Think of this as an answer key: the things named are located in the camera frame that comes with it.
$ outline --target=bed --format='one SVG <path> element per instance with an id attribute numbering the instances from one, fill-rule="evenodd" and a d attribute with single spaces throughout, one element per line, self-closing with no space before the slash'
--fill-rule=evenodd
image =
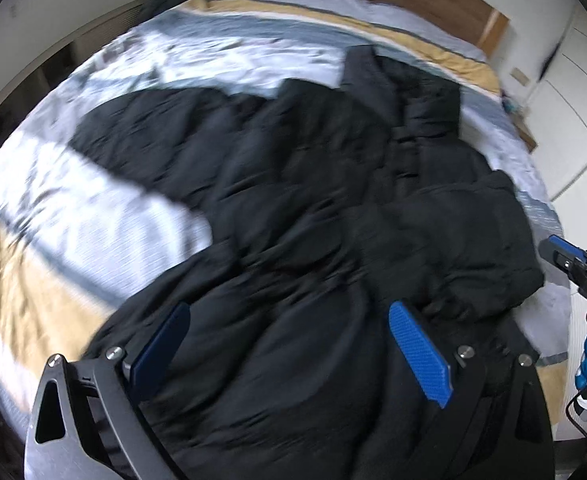
<path id="1" fill-rule="evenodd" d="M 509 20 L 481 0 L 189 0 L 123 34 L 53 90 L 0 149 L 0 410 L 21 438 L 46 358 L 76 360 L 123 301 L 212 241 L 205 218 L 119 181 L 68 142 L 82 117 L 139 89 L 208 86 L 271 97 L 285 78 L 336 88 L 347 48 L 462 88 L 461 137 L 518 188 L 536 241 L 561 234 L 487 62 Z M 514 317 L 541 354 L 552 422 L 563 397 L 569 284 Z"/>

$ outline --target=silver bolt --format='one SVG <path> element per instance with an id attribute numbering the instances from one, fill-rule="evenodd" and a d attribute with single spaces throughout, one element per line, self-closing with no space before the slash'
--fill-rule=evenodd
<path id="1" fill-rule="evenodd" d="M 107 359 L 113 361 L 114 359 L 120 359 L 122 354 L 124 353 L 123 349 L 120 346 L 114 346 L 107 350 Z"/>
<path id="2" fill-rule="evenodd" d="M 60 354 L 54 354 L 49 358 L 49 361 L 47 362 L 47 364 L 49 365 L 50 368 L 53 368 L 58 363 L 60 363 L 60 361 L 62 361 L 62 356 Z"/>
<path id="3" fill-rule="evenodd" d="M 471 359 L 476 354 L 476 351 L 469 345 L 462 345 L 458 347 L 458 355 L 462 359 Z"/>
<path id="4" fill-rule="evenodd" d="M 518 356 L 518 362 L 520 363 L 520 366 L 528 367 L 533 364 L 533 359 L 530 355 L 520 354 Z"/>

